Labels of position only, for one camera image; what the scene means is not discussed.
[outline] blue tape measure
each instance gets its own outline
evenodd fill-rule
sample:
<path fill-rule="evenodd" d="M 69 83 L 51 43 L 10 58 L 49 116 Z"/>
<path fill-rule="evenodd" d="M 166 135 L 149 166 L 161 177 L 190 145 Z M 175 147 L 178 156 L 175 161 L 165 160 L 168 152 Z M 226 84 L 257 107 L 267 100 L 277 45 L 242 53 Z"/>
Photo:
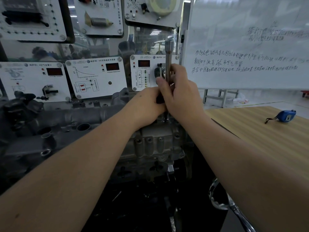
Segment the blue tape measure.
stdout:
<path fill-rule="evenodd" d="M 276 115 L 276 117 L 274 117 L 274 118 L 267 118 L 266 121 L 265 121 L 265 124 L 267 124 L 267 122 L 269 120 L 276 120 L 276 119 L 278 119 L 281 122 L 287 123 L 287 122 L 293 120 L 295 115 L 296 115 L 296 111 L 295 110 L 281 111 L 281 112 L 278 113 L 278 115 Z"/>

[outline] wooden table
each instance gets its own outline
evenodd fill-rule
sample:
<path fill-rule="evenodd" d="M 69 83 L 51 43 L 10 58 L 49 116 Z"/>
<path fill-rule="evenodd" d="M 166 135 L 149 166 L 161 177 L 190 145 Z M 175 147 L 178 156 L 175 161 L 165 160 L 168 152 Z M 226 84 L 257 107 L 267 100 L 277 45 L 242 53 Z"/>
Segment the wooden table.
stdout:
<path fill-rule="evenodd" d="M 242 140 L 309 179 L 309 120 L 296 115 L 288 123 L 278 120 L 264 123 L 279 112 L 269 106 L 205 110 Z"/>

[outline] forearm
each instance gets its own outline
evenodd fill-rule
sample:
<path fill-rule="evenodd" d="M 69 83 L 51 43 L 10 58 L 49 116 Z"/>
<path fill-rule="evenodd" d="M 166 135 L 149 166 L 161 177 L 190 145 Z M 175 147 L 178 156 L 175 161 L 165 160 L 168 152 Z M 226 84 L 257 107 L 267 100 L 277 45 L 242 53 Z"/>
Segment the forearm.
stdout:
<path fill-rule="evenodd" d="M 258 230 L 308 230 L 306 179 L 227 132 L 206 115 L 187 122 L 184 128 L 226 191 Z"/>
<path fill-rule="evenodd" d="M 134 131 L 119 112 L 36 167 L 0 197 L 0 231 L 80 231 Z"/>

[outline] whiteboard stand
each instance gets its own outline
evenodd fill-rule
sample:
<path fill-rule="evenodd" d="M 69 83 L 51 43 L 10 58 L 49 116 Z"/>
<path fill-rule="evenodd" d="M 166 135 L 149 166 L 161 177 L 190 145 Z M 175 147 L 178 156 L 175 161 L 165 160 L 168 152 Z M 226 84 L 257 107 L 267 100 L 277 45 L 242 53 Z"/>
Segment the whiteboard stand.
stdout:
<path fill-rule="evenodd" d="M 227 89 L 220 89 L 220 90 L 219 90 L 219 93 L 218 93 L 218 97 L 209 96 L 209 95 L 207 95 L 207 93 L 208 93 L 208 89 L 205 89 L 205 91 L 204 91 L 204 97 L 203 97 L 203 103 L 206 102 L 206 98 L 212 98 L 212 99 L 216 99 L 216 100 L 222 100 L 221 108 L 224 108 L 227 93 L 235 94 L 235 98 L 237 98 L 237 97 L 238 97 L 239 90 L 237 90 L 236 92 L 234 92 L 234 91 L 229 91 L 229 90 L 227 90 Z"/>

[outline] aluminum engine part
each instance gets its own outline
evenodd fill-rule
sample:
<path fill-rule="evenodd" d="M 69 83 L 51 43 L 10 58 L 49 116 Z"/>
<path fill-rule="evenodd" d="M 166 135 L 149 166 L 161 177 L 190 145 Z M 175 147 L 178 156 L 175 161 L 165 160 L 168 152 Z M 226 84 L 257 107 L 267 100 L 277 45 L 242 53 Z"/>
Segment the aluminum engine part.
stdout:
<path fill-rule="evenodd" d="M 96 128 L 129 101 L 127 88 L 113 94 L 111 105 L 86 108 L 72 103 L 71 109 L 45 111 L 33 96 L 17 94 L 0 111 L 0 175 L 15 183 L 45 159 Z M 185 157 L 191 145 L 187 133 L 173 118 L 160 117 L 136 131 L 110 177 L 110 183 L 135 179 L 152 181 L 173 171 L 175 160 Z"/>

